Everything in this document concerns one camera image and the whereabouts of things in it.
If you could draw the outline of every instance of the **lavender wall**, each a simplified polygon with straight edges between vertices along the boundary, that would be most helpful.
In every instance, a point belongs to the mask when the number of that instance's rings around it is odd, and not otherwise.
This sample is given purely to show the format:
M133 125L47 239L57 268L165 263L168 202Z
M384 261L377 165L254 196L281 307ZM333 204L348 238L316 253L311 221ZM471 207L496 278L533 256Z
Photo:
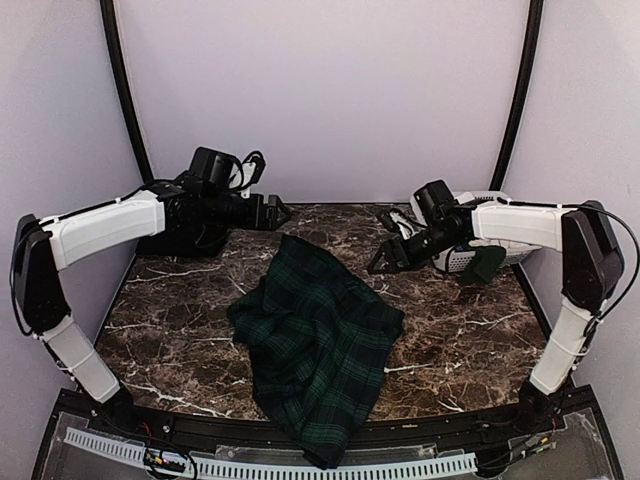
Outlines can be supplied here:
M640 4L546 2L527 107L506 191L518 199L601 200L640 233ZM636 259L618 237L628 280ZM559 311L561 259L525 265L548 315ZM575 374L591 383L626 478L640 478L640 286L607 318Z
M155 171L258 148L287 201L404 200L489 184L528 1L120 1Z
M0 478L30 478L66 377L23 338L8 297L10 251L26 213L62 213L135 188L139 175L111 77L99 2L2 2L0 16ZM95 337L131 245L64 272L76 318Z

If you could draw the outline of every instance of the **green cloth piece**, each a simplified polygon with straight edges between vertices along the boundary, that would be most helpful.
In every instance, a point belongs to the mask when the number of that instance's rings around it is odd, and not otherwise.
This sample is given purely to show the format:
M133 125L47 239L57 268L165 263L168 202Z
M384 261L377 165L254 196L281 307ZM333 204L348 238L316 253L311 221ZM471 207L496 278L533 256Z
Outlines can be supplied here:
M311 463L336 468L378 399L404 313L326 250L284 235L227 315L249 346L257 404Z
M507 257L507 250L504 247L491 245L487 247L478 247L475 249L476 254L460 275L461 285L474 285L491 283L504 259Z

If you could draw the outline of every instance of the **black curved frame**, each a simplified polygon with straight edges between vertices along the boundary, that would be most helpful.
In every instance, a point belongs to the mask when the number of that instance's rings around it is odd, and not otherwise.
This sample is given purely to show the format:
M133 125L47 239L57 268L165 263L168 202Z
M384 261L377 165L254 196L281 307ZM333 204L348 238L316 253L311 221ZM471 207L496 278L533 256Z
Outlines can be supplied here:
M133 97L129 88L129 80L127 78L127 69L122 56L122 46L120 44L120 36L118 34L118 22L116 20L116 10L113 0L100 0L100 10L102 11L102 23L104 25L104 35L107 40L107 48L109 50L109 58L111 59L111 69L113 71L113 79L118 90L120 98L120 108L124 117L127 131L129 132L129 140L136 157L138 170L142 181L147 183L153 180L153 171L149 163L149 157L142 139L138 116L133 105Z
M509 111L509 119L504 131L502 146L498 154L493 178L489 185L489 190L500 190L509 168L509 161L513 153L513 147L516 143L522 112L524 111L525 100L529 90L529 81L531 80L531 72L533 71L533 60L536 56L536 47L538 45L538 35L540 33L540 24L542 22L542 6L543 0L531 0L529 3L529 17L527 19L527 27L522 46L522 56L520 57L520 68L518 70L518 79L513 92L513 101L511 102L511 110Z

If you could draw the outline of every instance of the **brown marble tabletop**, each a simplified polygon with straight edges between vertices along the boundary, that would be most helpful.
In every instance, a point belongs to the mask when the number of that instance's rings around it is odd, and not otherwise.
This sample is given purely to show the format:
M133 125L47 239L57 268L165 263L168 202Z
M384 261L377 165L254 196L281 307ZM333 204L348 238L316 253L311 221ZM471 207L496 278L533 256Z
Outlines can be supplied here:
M368 275L389 237L379 205L295 206L282 232L326 248L406 313L371 420L472 411L513 403L545 340L510 268L489 286L460 287L433 267ZM235 230L211 259L139 257L97 344L138 405L264 420L251 366L231 341L226 308L254 288L281 232Z

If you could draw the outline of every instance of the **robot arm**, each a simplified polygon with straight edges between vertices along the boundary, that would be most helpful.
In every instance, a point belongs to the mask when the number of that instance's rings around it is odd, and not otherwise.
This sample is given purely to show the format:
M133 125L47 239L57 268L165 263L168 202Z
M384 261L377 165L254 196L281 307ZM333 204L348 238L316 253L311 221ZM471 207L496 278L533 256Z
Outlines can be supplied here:
M236 175L231 172L234 165ZM124 198L66 215L18 223L11 269L14 306L58 365L97 402L108 404L128 392L96 353L73 319L58 272L96 252L141 237L195 225L275 230L290 218L277 196L265 202L251 194L264 170L254 152L235 157L199 148L188 171L157 181Z
M456 200L443 181L425 185L411 199L422 228L408 231L406 223L398 225L384 214L380 219L385 227L401 235L382 244L368 270L417 270L443 250L473 239L511 240L563 252L562 308L520 395L523 409L534 415L585 354L601 309L622 276L624 260L598 202L567 207L468 200Z

